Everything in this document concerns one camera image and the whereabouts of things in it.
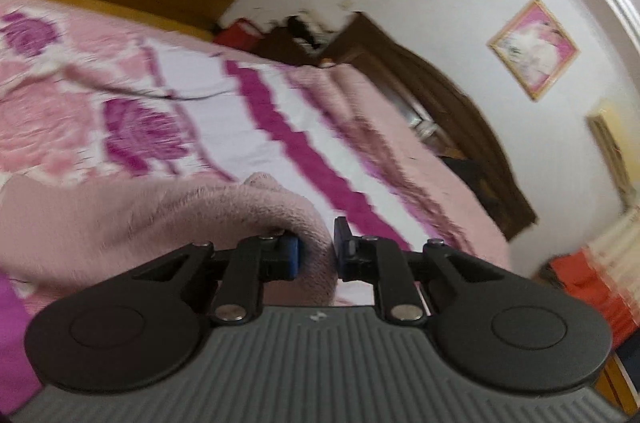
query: silver screw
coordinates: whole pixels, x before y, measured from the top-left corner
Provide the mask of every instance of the silver screw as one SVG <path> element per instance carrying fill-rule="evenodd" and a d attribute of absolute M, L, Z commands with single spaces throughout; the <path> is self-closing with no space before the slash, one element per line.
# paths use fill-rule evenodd
<path fill-rule="evenodd" d="M 216 316 L 225 322 L 238 322 L 246 316 L 246 309 L 238 304 L 223 304 L 216 308 Z"/>
<path fill-rule="evenodd" d="M 396 320 L 413 322 L 422 317 L 424 311 L 413 304 L 399 304 L 391 309 L 391 316 Z"/>

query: picture frame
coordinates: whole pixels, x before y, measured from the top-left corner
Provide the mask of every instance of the picture frame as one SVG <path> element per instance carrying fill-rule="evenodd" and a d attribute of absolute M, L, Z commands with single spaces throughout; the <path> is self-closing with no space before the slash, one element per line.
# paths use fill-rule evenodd
<path fill-rule="evenodd" d="M 541 0 L 530 0 L 488 43 L 533 101 L 580 50 Z"/>

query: wooden headboard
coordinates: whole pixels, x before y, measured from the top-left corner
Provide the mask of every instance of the wooden headboard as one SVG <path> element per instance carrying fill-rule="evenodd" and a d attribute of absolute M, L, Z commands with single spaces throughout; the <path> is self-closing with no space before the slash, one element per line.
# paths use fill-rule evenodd
<path fill-rule="evenodd" d="M 423 143 L 452 157 L 448 160 L 452 170 L 451 162 L 466 162 L 459 166 L 477 170 L 479 187 L 474 192 L 484 196 L 485 210 L 507 239 L 536 222 L 507 156 L 476 105 L 441 71 L 396 44 L 363 13 L 354 14 L 317 57 L 306 55 L 285 28 L 273 30 L 253 52 L 293 65 L 319 64 L 324 59 L 353 65 L 396 105 Z"/>

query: bed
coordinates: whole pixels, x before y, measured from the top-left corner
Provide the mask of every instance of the bed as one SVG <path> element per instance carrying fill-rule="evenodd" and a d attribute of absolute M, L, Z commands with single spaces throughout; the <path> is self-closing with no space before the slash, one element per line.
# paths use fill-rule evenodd
<path fill-rule="evenodd" d="M 64 188 L 98 178 L 234 183 L 266 172 L 309 200 L 327 229 L 345 215 L 356 234 L 393 238 L 405 250 L 440 237 L 509 267 L 503 233 L 356 69 L 362 58 L 347 57 L 356 68 L 296 68 L 44 0 L 0 0 L 0 36 L 4 181 L 20 174 Z M 332 53 L 340 62 L 338 41 Z M 447 103 L 446 89 L 423 94 L 441 108 Z M 468 99 L 458 104 L 449 123 L 443 111 L 428 109 L 448 136 L 465 107 L 477 114 Z M 476 150 L 463 136 L 458 144 L 467 155 Z M 488 183 L 507 205 L 503 190 L 514 185 Z M 20 355 L 30 317 L 60 294 L 46 269 L 24 276 L 7 262 L 0 262 L 0 316 L 14 323 L 0 338 L 5 357 Z M 372 292 L 362 283 L 338 284 L 333 302 L 372 303 Z M 0 389 L 0 411 L 16 408 L 37 384 L 21 360 L 0 372 L 22 386 Z"/>

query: gold picture frame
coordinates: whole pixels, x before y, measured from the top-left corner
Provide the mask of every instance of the gold picture frame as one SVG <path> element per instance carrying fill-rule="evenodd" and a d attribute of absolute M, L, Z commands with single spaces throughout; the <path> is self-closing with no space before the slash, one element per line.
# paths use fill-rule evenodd
<path fill-rule="evenodd" d="M 530 0 L 487 45 L 535 102 L 580 53 L 541 0 Z"/>

